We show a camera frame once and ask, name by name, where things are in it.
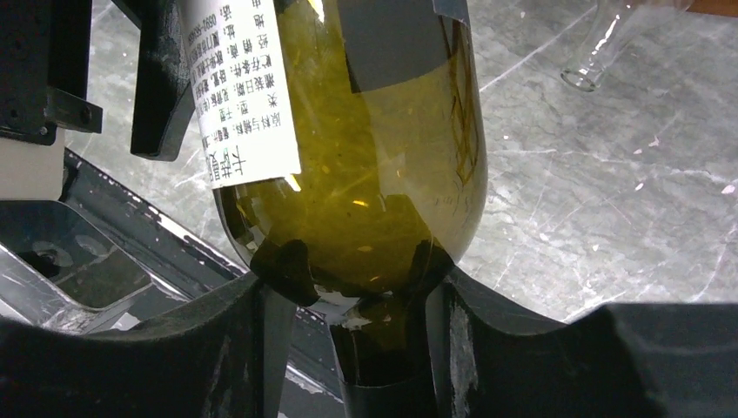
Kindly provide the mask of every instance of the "clear glass bottle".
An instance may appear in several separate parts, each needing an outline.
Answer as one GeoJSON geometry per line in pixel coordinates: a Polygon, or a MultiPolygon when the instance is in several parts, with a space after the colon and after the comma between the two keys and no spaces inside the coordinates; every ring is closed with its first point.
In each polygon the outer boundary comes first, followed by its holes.
{"type": "Polygon", "coordinates": [[[569,58],[561,79],[580,91],[595,91],[623,49],[646,30],[676,19],[694,0],[597,0],[587,37],[569,58]]]}

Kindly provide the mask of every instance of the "black metal bracket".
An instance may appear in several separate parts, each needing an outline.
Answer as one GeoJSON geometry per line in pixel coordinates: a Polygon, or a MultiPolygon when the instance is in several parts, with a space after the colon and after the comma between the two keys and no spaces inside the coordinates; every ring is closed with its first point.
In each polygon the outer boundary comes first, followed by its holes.
{"type": "Polygon", "coordinates": [[[56,129],[102,132],[86,101],[90,0],[5,2],[0,7],[0,136],[53,145],[56,129]]]}

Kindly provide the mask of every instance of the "wine bottle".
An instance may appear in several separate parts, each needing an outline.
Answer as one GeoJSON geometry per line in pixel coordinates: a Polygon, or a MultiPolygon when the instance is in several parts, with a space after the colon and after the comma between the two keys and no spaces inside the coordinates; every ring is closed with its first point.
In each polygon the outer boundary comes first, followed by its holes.
{"type": "Polygon", "coordinates": [[[486,199],[470,30],[436,2],[180,1],[224,227],[255,274],[325,316],[349,416],[437,415],[426,298],[486,199]]]}

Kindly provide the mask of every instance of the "marble floor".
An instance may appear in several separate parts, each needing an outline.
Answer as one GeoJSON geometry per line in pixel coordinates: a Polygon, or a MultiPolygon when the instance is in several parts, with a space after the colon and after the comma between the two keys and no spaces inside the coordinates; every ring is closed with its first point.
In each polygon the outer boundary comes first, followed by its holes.
{"type": "MultiPolygon", "coordinates": [[[[682,15],[580,93],[559,71],[594,0],[469,6],[489,196],[461,268],[564,321],[611,300],[738,301],[738,19],[682,15]]],[[[67,145],[236,259],[194,121],[177,161],[128,154],[138,30],[110,0],[93,13],[104,133],[67,145]]]]}

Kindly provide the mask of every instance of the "bottle mouth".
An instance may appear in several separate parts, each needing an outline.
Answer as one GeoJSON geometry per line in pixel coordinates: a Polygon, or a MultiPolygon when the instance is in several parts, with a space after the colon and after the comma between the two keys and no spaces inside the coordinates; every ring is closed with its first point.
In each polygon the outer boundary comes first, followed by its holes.
{"type": "Polygon", "coordinates": [[[561,79],[579,91],[589,93],[597,90],[597,84],[594,81],[587,77],[587,75],[576,70],[564,69],[561,72],[561,79]]]}

